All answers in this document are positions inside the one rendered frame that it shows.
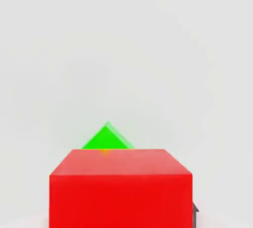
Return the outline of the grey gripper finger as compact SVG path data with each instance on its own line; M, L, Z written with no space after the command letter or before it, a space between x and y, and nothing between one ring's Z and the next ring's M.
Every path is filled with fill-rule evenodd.
M199 212L196 205L193 203L193 226L192 228L197 228L197 213Z

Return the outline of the small red cube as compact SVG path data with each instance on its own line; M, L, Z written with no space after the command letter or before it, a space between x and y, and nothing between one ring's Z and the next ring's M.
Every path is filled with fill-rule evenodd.
M49 228L193 228L192 198L163 149L74 149L49 177Z

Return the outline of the small green cube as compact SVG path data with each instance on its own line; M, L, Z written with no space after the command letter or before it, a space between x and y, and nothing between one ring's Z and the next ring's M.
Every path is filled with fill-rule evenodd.
M106 122L82 149L134 149L134 146L110 122Z

